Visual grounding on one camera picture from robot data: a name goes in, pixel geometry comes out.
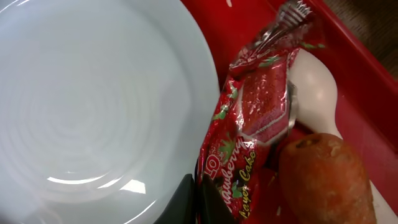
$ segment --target white plate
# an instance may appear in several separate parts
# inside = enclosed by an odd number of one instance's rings
[[[218,99],[176,0],[0,0],[0,216],[152,223]]]

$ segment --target brown table surface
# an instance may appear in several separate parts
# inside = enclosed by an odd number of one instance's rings
[[[398,80],[398,0],[324,2]]]

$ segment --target sweet potato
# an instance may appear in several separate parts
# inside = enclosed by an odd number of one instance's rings
[[[311,134],[283,148],[282,192],[303,224],[375,224],[373,196],[359,156],[331,134]]]

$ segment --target white plastic spoon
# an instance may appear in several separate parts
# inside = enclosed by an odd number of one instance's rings
[[[287,76],[297,87],[297,121],[316,133],[342,138],[335,123],[337,86],[329,69],[315,56],[300,49]],[[371,188],[377,222],[397,224],[397,216],[372,182]]]

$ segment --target red snack wrapper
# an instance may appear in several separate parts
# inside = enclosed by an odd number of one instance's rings
[[[276,173],[270,170],[265,177],[264,164],[271,146],[288,132],[294,93],[289,91],[287,72],[297,50],[300,46],[324,47],[313,42],[319,35],[310,18],[310,8],[302,1],[289,1],[282,5],[275,22],[243,47],[229,66],[201,146],[197,182],[208,174],[240,223],[256,223],[250,214],[266,213],[256,211],[258,204],[272,211],[279,207],[279,200],[268,205],[259,202],[264,195],[272,198],[270,186],[277,189],[271,184]]]

